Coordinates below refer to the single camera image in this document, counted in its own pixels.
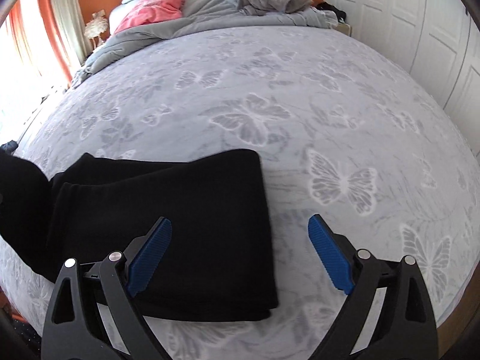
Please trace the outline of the black pants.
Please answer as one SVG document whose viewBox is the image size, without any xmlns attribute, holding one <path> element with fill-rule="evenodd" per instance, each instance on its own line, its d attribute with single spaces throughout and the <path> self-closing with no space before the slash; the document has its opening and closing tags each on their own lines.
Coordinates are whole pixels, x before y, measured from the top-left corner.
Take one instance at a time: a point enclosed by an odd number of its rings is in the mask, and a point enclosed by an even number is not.
<svg viewBox="0 0 480 360">
<path fill-rule="evenodd" d="M 48 281 L 67 259 L 99 262 L 154 225 L 158 235 L 126 268 L 127 289 L 146 316 L 260 321 L 278 307 L 254 150 L 185 163 L 84 154 L 52 178 L 28 160 L 1 156 L 1 237 Z"/>
</svg>

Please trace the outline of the dark clothes on sill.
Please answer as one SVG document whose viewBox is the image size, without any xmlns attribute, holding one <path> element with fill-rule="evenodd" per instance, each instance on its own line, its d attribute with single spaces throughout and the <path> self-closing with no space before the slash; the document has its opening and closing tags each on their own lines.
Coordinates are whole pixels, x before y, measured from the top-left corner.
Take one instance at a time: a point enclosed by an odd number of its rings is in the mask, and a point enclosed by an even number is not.
<svg viewBox="0 0 480 360">
<path fill-rule="evenodd" d="M 1 152 L 12 155 L 19 147 L 19 144 L 16 141 L 8 141 L 7 143 L 0 145 Z"/>
</svg>

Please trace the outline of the grey butterfly bed cover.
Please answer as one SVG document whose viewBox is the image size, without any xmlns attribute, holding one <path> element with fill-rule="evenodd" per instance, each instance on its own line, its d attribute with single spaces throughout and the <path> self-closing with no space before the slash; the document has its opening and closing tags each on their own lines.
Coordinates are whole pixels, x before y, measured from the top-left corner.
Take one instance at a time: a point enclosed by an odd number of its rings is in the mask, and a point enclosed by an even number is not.
<svg viewBox="0 0 480 360">
<path fill-rule="evenodd" d="M 121 250 L 176 211 L 137 296 L 174 359 L 306 359 L 338 315 L 308 238 L 321 215 L 413 256 L 445 328 L 479 263 L 479 164 L 410 75 L 333 30 L 160 41 L 49 100 L 3 172 L 1 287 L 41 332 L 67 258 Z"/>
</svg>

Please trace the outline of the white feather table lamp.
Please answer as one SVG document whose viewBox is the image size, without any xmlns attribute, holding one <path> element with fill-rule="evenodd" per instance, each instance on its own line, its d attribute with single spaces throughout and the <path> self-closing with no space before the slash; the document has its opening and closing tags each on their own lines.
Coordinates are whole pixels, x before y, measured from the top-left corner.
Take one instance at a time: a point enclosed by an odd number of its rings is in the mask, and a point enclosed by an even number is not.
<svg viewBox="0 0 480 360">
<path fill-rule="evenodd" d="M 84 35 L 92 42 L 94 49 L 103 44 L 102 34 L 108 30 L 108 26 L 105 10 L 93 13 L 91 21 L 85 25 Z"/>
</svg>

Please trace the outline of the white wardrobe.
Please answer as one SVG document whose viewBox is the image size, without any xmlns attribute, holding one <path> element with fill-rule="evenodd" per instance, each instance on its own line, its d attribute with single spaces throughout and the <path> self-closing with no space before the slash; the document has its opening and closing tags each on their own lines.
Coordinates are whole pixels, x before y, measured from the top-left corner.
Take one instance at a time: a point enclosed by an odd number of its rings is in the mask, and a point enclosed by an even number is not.
<svg viewBox="0 0 480 360">
<path fill-rule="evenodd" d="M 326 0 L 353 38 L 402 67 L 479 155 L 479 27 L 461 0 Z"/>
</svg>

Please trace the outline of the pink pillow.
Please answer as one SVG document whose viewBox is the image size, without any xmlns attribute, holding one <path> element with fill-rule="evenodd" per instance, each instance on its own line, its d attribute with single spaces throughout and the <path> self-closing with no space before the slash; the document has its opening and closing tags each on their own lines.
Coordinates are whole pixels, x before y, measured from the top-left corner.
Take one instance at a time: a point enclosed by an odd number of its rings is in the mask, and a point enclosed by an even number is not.
<svg viewBox="0 0 480 360">
<path fill-rule="evenodd" d="M 140 0 L 115 28 L 114 34 L 140 25 L 182 18 L 184 0 Z"/>
</svg>

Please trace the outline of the grey crumpled duvet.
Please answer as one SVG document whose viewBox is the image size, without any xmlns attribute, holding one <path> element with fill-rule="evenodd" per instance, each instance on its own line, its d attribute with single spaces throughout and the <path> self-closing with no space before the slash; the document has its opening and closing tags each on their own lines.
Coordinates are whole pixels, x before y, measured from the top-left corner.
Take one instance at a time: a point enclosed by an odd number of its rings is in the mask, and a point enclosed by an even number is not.
<svg viewBox="0 0 480 360">
<path fill-rule="evenodd" d="M 141 49 L 159 41 L 171 40 L 193 33 L 214 29 L 247 26 L 301 26 L 330 29 L 337 24 L 335 13 L 302 8 L 291 14 L 278 12 L 253 16 L 239 7 L 239 0 L 185 0 L 182 18 L 154 24 L 144 24 L 123 30 L 90 55 L 84 66 L 76 72 L 71 86 L 76 88 L 89 77 Z"/>
</svg>

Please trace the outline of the orange curtain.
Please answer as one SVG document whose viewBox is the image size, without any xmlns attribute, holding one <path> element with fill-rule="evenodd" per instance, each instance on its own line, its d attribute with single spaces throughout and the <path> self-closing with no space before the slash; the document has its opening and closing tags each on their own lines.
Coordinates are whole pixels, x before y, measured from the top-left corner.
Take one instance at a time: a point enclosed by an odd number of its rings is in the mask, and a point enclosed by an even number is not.
<svg viewBox="0 0 480 360">
<path fill-rule="evenodd" d="M 50 0 L 17 0 L 4 26 L 28 73 L 52 85 L 69 86 L 72 64 Z"/>
</svg>

